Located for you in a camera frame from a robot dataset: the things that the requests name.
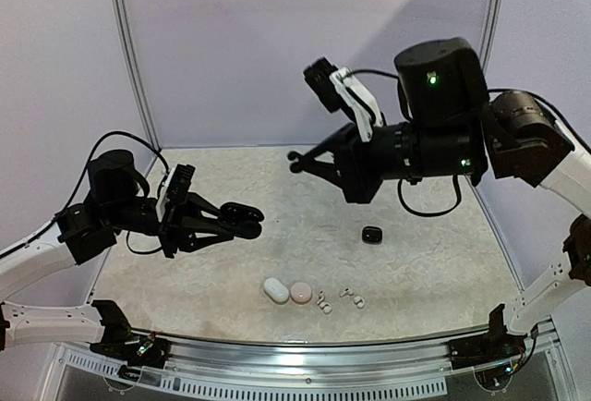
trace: beige table surface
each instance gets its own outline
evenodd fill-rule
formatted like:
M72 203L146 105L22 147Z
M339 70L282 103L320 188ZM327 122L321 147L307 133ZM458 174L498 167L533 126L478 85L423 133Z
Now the beige table surface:
M288 148L165 150L169 164L196 167L191 189L215 205L243 202L266 220L256 240L199 250L134 255L124 237L111 250L94 298L115 300L135 327L223 340L342 342L399 339L485 324L488 313L517 292L488 222L462 178L464 201L449 215L419 218L400 206L396 183L369 205L346 204L341 191L314 176L291 174ZM162 168L149 175L155 192ZM406 185L407 202L437 211L454 202L449 178ZM377 225L380 246L361 242ZM134 249L158 246L131 236ZM333 306L278 306L262 290L274 276L310 283ZM367 302L339 298L351 287Z

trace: perforated metal strip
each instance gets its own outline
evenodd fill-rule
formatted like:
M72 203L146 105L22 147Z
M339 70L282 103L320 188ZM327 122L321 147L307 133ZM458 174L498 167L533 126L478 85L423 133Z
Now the perforated metal strip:
M66 364L83 371L105 376L106 378L129 383L117 377L120 363L92 354L68 350ZM158 386L138 383L138 386L165 392L171 395L183 395L202 400L222 401L388 401L415 400L447 395L445 379L430 378L414 383L384 384L375 387L355 388L278 388L244 386L235 384L212 383L182 374L163 376Z

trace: white backdrop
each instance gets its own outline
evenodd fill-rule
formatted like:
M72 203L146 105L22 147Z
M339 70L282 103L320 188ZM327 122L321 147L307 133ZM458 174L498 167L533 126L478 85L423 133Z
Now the white backdrop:
M337 66L393 70L429 39L480 44L488 0L127 0L140 72L164 147L314 143L337 129L303 80ZM390 121L395 86L363 78Z
M0 12L3 249L62 208L103 133L124 129L143 136L143 129L111 0L0 0ZM137 167L147 168L145 149L121 139L104 145L114 146L132 148ZM80 304L99 265L93 260L56 273L14 300ZM49 348L0 353L0 399L37 399Z
M590 37L587 0L502 0L488 85L541 94L591 141ZM561 256L562 241L577 211L552 193L515 179L494 181L487 175L479 189L524 284L531 284L552 259ZM591 292L571 299L553 319L580 399L591 399Z

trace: green led indicator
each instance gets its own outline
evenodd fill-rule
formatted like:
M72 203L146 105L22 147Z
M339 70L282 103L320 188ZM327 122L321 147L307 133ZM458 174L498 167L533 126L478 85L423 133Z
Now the green led indicator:
M429 71L427 74L427 84L431 87L435 87L440 81L440 77L435 71Z

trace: pink object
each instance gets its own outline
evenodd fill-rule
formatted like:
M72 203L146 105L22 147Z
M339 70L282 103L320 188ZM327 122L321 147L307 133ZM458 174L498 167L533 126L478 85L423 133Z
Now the pink object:
M307 304L312 299L312 287L307 283L293 284L289 293L297 304Z

